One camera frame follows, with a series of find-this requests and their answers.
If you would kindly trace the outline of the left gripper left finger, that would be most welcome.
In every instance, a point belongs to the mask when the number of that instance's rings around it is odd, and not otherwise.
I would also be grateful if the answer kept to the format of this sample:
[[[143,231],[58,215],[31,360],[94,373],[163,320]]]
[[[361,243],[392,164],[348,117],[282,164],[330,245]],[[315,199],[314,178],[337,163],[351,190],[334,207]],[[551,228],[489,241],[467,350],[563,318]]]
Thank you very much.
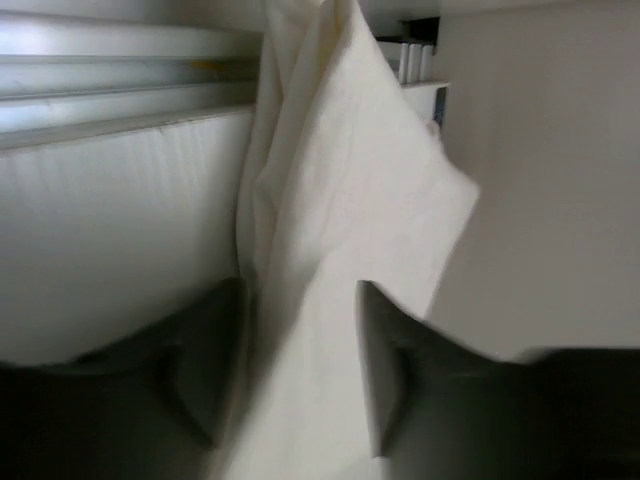
[[[247,314],[228,278],[71,361],[1,366],[5,479],[203,479],[220,447]]]

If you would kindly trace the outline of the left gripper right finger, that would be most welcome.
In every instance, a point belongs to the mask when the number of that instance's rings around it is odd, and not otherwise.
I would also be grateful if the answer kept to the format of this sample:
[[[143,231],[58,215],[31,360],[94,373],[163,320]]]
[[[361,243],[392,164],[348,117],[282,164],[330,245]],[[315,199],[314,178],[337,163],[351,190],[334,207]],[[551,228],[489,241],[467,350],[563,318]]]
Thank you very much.
[[[639,352],[484,356],[358,285],[373,453],[391,479],[635,479]]]

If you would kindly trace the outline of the white t shirt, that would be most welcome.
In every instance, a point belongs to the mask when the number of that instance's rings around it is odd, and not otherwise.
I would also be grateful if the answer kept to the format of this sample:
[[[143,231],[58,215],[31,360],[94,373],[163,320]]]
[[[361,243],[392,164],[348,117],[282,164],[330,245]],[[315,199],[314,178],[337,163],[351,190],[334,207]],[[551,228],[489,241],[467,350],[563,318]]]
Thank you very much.
[[[378,479],[357,284],[425,314],[478,197],[408,103],[354,1],[268,1],[238,262],[248,404],[224,479]]]

